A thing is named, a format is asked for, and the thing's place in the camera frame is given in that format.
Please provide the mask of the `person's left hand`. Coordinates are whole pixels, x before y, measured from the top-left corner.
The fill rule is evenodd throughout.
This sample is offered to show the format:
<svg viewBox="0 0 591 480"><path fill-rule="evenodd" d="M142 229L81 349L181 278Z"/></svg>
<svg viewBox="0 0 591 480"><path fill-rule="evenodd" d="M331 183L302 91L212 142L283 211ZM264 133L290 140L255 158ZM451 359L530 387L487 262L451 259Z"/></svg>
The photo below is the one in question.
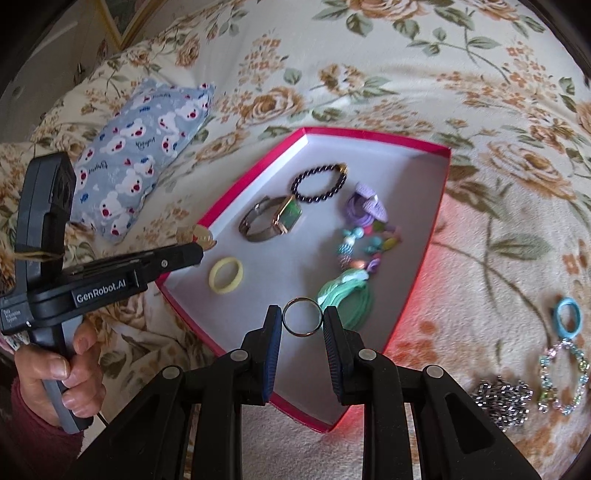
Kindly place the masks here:
<svg viewBox="0 0 591 480"><path fill-rule="evenodd" d="M61 381L67 388L62 404L78 418L90 418L102 407L106 390L99 365L100 345L94 326L84 320L73 337L75 354L70 360L35 345L20 347L15 353L19 389L26 406L54 427L58 414L43 386L43 380Z"/></svg>

